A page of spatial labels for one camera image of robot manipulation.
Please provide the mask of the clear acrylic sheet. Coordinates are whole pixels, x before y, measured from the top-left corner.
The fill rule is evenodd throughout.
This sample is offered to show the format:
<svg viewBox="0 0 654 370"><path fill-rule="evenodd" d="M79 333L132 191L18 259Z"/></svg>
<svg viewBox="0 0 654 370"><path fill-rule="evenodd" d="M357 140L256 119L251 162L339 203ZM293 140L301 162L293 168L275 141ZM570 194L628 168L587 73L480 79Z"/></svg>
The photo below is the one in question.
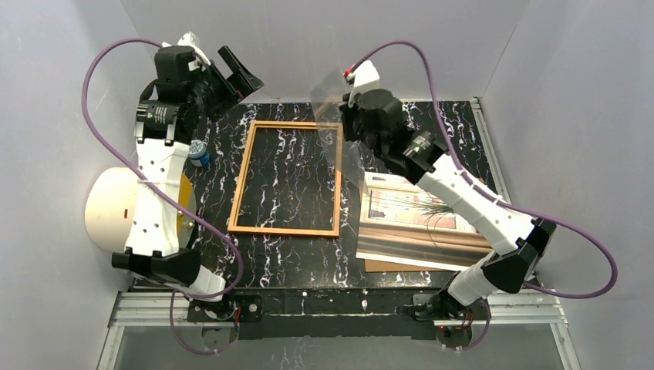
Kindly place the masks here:
<svg viewBox="0 0 654 370"><path fill-rule="evenodd" d="M347 85L338 68L320 73L308 96L317 125L319 145L329 164L360 192L368 190L365 170L357 143L346 141L339 105L347 92Z"/></svg>

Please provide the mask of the brown wooden photo frame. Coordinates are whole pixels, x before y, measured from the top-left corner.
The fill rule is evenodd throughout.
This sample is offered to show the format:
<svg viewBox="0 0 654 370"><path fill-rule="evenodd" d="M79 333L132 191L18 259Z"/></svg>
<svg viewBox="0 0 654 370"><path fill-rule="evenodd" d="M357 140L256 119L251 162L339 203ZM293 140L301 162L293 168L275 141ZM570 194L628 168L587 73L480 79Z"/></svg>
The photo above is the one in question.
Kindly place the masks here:
<svg viewBox="0 0 654 370"><path fill-rule="evenodd" d="M249 170L251 152L258 129L292 129L292 130L318 130L320 126L315 122L302 121L263 121L253 120L248 129L248 135L241 161L241 168L236 182L234 198L231 206L230 217L228 220L228 232L230 234L267 234L285 237L326 237L337 238L340 233L340 210L341 210L341 188L342 188L342 141L343 132L339 123L326 123L322 128L336 131L336 152L335 152L335 169L334 169L334 191L333 191L333 212L332 212L332 229L291 229L280 227L250 227L238 225L242 197L244 194L245 182Z"/></svg>

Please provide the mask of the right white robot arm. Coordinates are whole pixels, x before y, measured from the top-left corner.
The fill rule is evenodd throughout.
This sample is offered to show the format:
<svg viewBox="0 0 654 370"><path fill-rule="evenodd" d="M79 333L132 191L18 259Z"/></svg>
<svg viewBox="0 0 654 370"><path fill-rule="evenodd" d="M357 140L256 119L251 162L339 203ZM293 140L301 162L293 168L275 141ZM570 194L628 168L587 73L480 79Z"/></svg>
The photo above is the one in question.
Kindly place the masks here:
<svg viewBox="0 0 654 370"><path fill-rule="evenodd" d="M406 124L390 91L346 93L339 111L347 141L360 142L392 174L443 201L490 244L492 252L440 290L440 302L464 308L497 291L522 289L556 229L553 222L502 207L497 194L457 167L434 134Z"/></svg>

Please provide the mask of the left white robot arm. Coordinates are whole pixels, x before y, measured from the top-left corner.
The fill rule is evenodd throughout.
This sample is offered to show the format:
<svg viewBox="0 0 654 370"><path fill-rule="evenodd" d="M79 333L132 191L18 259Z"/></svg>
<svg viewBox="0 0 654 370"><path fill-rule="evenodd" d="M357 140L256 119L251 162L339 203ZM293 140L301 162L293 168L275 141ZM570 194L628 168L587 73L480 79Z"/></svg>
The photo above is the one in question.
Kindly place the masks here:
<svg viewBox="0 0 654 370"><path fill-rule="evenodd" d="M193 132L201 119L226 113L263 86L228 46L217 53L231 70L229 77L195 46L169 45L157 51L157 77L140 94L135 116L132 226L123 251L113 253L111 260L114 268L208 302L220 301L227 283L202 265L197 251L180 242L178 226L183 215L201 222L180 203Z"/></svg>

